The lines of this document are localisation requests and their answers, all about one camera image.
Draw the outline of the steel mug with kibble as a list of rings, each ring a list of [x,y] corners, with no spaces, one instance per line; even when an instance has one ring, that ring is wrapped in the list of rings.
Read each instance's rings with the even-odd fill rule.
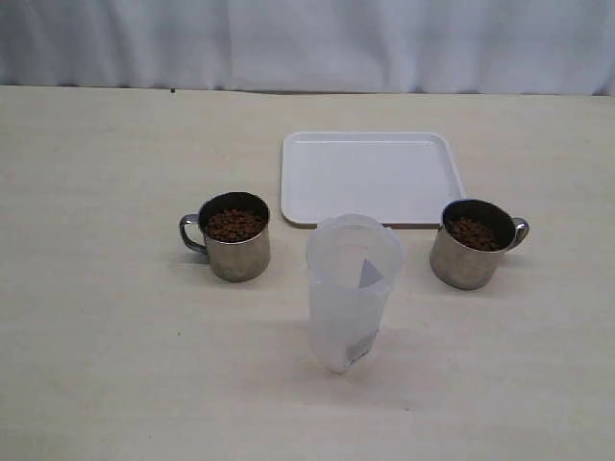
[[[217,277],[243,282],[258,277],[269,265],[270,217],[259,196],[225,192],[210,198],[198,212],[183,216],[179,233],[184,245],[202,255]]]

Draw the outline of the translucent plastic container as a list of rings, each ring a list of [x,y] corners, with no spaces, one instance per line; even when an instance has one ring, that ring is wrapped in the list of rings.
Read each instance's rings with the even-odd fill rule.
[[[371,351],[404,261],[395,232],[371,217],[317,225],[307,242],[308,332],[327,369],[344,374]]]

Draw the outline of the white plastic tray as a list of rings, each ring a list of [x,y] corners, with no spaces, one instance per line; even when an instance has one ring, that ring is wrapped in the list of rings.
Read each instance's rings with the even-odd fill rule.
[[[361,214],[432,228],[466,192],[448,141],[429,132],[296,132],[283,140],[281,212],[297,227]]]

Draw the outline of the white curtain backdrop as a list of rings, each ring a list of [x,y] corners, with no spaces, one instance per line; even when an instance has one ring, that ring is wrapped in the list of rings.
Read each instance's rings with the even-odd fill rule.
[[[10,85],[612,95],[610,1],[5,1]]]

